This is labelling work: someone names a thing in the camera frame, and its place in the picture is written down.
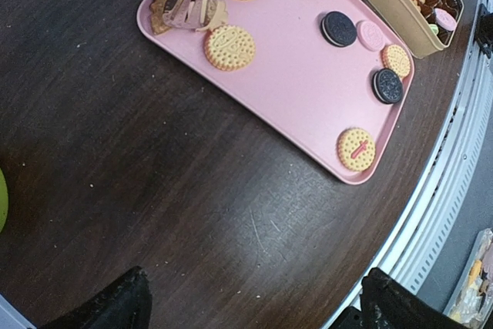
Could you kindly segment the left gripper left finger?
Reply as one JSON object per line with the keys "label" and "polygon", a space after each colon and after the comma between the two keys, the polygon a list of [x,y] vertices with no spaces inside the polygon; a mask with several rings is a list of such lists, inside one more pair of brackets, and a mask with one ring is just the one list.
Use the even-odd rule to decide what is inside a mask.
{"label": "left gripper left finger", "polygon": [[148,328],[151,292],[145,271],[127,270],[80,307],[43,328]]}

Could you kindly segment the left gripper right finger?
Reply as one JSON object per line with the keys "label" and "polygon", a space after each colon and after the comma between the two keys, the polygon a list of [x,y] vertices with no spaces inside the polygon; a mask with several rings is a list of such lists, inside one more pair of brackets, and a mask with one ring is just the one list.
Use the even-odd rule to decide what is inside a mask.
{"label": "left gripper right finger", "polygon": [[360,295],[364,328],[463,328],[429,307],[381,269],[362,280]]}

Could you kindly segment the green sandwich cookie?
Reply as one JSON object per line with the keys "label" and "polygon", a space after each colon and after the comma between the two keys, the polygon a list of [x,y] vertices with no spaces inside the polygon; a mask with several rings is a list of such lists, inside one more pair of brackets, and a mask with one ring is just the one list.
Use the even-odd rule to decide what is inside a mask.
{"label": "green sandwich cookie", "polygon": [[438,25],[434,24],[434,23],[431,23],[429,25],[431,31],[433,32],[434,35],[438,35],[438,33],[440,32],[439,28],[438,28]]}

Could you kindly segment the beige flower cookie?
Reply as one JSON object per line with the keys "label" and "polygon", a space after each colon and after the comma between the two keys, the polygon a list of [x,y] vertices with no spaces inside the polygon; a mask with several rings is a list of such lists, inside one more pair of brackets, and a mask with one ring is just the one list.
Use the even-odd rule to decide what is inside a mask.
{"label": "beige flower cookie", "polygon": [[226,25],[229,20],[229,15],[226,10],[226,3],[222,0],[204,0],[200,22],[201,27],[195,29],[196,32],[213,31],[220,26]]}

